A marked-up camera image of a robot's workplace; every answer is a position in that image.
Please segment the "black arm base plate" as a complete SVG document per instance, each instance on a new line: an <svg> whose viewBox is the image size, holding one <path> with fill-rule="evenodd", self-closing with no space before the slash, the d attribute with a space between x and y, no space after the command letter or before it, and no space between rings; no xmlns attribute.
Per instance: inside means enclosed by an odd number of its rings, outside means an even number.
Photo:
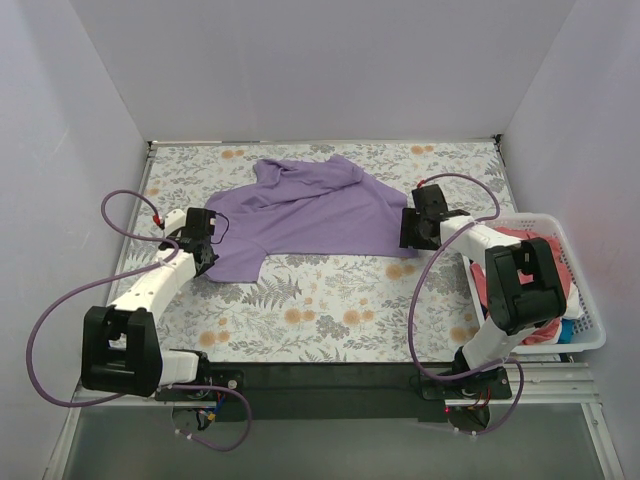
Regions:
<svg viewBox="0 0 640 480"><path fill-rule="evenodd" d="M200 381L235 389L255 420L416 419L447 421L445 402L478 408L513 394L506 371L434 382L412 363L210 363Z"/></svg>

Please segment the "purple t shirt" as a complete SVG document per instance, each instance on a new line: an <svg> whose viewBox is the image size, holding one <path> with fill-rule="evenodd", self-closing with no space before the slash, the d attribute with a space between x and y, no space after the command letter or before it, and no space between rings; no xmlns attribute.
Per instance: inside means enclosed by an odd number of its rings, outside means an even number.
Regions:
<svg viewBox="0 0 640 480"><path fill-rule="evenodd" d="M261 159L251 185L217 192L209 210L230 221L215 235L213 282L252 283L269 255L366 255L412 258L402 248L404 193L346 158L324 162Z"/></svg>

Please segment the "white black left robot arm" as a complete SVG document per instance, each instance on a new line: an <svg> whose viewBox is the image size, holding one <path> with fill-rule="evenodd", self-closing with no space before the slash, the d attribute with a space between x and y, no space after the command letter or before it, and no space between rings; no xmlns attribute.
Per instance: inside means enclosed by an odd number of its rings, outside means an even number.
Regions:
<svg viewBox="0 0 640 480"><path fill-rule="evenodd" d="M214 266L212 237L222 215L204 208L176 209L165 220L168 234L151 269L106 307L85 314L81 383L84 388L149 397L158 388L178 384L193 400L213 386L202 368L204 355L163 350L157 324L174 297L192 279Z"/></svg>

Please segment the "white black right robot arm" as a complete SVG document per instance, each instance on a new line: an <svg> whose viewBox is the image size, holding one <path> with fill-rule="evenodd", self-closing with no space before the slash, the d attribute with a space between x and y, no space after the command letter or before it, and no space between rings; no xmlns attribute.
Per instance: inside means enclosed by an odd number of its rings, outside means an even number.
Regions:
<svg viewBox="0 0 640 480"><path fill-rule="evenodd" d="M460 395L475 397L489 384L487 372L502 368L526 337L565 313L566 295L553 251L543 238L519 239L498 232L484 219L476 219L464 210L451 210L436 184L419 184L412 197L414 206L402 211L400 245L431 250L433 256L409 306L410 355L423 377L453 383ZM436 374L421 364L415 350L414 314L421 286L448 248L484 270L489 318L458 349L450 370Z"/></svg>

